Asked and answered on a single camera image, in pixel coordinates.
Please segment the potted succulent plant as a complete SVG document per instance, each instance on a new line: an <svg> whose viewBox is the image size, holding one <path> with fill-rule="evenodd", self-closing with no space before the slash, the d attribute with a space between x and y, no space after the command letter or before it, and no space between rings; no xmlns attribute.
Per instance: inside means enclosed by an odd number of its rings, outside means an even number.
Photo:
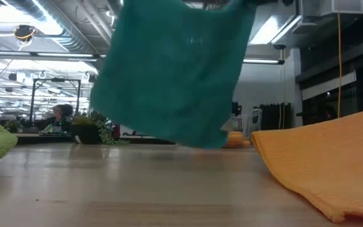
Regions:
<svg viewBox="0 0 363 227"><path fill-rule="evenodd" d="M100 112L93 111L90 116L75 116L70 133L78 144L126 145L129 141L114 137L116 125Z"/></svg>

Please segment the silver ribbed ventilation duct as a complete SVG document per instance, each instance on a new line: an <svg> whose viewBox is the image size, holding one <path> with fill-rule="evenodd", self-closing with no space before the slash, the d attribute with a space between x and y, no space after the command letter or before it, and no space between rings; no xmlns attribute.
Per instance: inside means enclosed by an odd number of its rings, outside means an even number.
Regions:
<svg viewBox="0 0 363 227"><path fill-rule="evenodd" d="M1 0L28 17L40 37L68 52L104 54L110 48L113 21L104 19L109 2L92 0Z"/></svg>

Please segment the short ceiling light tube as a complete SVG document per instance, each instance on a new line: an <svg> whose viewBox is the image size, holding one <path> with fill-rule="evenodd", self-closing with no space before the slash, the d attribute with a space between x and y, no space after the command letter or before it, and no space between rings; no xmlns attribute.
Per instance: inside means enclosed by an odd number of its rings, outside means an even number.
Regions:
<svg viewBox="0 0 363 227"><path fill-rule="evenodd" d="M252 58L244 58L244 64L276 64L281 65L285 61L280 59L252 59Z"/></svg>

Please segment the black aluminium table frame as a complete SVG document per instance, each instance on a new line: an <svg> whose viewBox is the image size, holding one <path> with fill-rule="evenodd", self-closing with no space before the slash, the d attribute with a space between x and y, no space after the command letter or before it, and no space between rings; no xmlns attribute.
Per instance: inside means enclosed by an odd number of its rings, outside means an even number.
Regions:
<svg viewBox="0 0 363 227"><path fill-rule="evenodd" d="M14 134L18 138L17 145L29 145L29 144L45 144L45 143L77 143L70 134L61 135L43 135L43 134ZM154 144L154 145L175 145L175 143L156 139L153 137L139 137L131 136L121 138L122 141L128 141L130 144Z"/></svg>

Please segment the white air conditioning unit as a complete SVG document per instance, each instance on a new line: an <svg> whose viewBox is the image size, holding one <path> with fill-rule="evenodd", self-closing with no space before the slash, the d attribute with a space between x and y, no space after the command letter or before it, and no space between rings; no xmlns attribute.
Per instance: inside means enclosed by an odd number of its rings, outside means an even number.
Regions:
<svg viewBox="0 0 363 227"><path fill-rule="evenodd" d="M363 0L298 0L300 19L293 34L305 34L314 30L327 17L339 13L363 15Z"/></svg>

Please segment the teal microfiber towel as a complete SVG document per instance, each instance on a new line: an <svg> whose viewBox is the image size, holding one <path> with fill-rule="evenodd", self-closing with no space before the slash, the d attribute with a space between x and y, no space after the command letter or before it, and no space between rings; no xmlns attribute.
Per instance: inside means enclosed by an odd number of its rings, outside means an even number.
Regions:
<svg viewBox="0 0 363 227"><path fill-rule="evenodd" d="M114 123L193 148L220 148L255 0L195 9L124 0L90 105Z"/></svg>

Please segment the person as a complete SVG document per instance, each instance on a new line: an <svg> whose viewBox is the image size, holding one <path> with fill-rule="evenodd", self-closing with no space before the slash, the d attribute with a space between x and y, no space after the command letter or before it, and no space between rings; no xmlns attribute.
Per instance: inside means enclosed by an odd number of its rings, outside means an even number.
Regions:
<svg viewBox="0 0 363 227"><path fill-rule="evenodd" d="M56 105L51 117L31 123L21 121L22 133L65 134L73 122L73 107L70 104Z"/></svg>

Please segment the orange microfiber towel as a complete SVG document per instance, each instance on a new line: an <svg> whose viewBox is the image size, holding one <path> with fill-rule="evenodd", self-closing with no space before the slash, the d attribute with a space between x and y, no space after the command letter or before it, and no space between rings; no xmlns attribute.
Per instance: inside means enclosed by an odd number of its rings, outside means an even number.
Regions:
<svg viewBox="0 0 363 227"><path fill-rule="evenodd" d="M224 148L247 148L251 146L248 137L244 137L242 132L233 131L228 133L228 138Z"/></svg>
<svg viewBox="0 0 363 227"><path fill-rule="evenodd" d="M293 129L256 131L270 173L328 219L363 218L363 112Z"/></svg>

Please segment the black background station frame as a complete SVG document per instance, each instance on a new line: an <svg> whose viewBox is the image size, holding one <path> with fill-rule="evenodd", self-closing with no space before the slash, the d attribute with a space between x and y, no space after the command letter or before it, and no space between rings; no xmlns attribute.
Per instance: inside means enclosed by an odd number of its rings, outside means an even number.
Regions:
<svg viewBox="0 0 363 227"><path fill-rule="evenodd" d="M79 100L80 100L80 94L81 94L81 80L80 79L64 79L64 78L52 78L52 79L33 79L33 87L32 87L32 96L31 96L31 105L30 105L30 122L33 124L33 108L34 108L34 101L35 101L35 92L36 90L40 87L36 87L37 82L41 81L42 83L40 84L40 86L42 86L44 84L44 82L46 81L51 81L51 82L56 82L56 83L65 83L67 82L77 82L78 85L75 86L75 89L77 91L77 99L76 99L76 109L75 109L75 114L79 113Z"/></svg>

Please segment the long ceiling light tube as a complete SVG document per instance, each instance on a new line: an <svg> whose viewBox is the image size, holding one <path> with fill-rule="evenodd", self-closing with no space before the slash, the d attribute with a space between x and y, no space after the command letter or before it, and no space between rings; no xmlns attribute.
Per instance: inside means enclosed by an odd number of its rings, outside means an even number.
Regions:
<svg viewBox="0 0 363 227"><path fill-rule="evenodd" d="M0 51L0 59L96 62L96 61L104 59L105 57L106 57L106 55L102 55L102 54Z"/></svg>

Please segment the clear plastic bin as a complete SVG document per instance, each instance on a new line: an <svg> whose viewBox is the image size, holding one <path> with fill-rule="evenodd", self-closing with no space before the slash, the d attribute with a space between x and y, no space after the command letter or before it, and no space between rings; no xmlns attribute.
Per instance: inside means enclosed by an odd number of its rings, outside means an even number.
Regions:
<svg viewBox="0 0 363 227"><path fill-rule="evenodd" d="M248 115L238 115L231 117L222 127L227 133L238 131L242 132L244 137L248 137L251 142L251 133L261 129L262 110L259 108L253 109Z"/></svg>

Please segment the black cabinet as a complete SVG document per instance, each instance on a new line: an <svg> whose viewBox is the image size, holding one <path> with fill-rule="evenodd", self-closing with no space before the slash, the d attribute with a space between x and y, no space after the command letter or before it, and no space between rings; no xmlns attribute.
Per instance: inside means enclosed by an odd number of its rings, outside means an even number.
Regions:
<svg viewBox="0 0 363 227"><path fill-rule="evenodd" d="M261 130L292 128L291 103L261 104L256 108L262 110Z"/></svg>

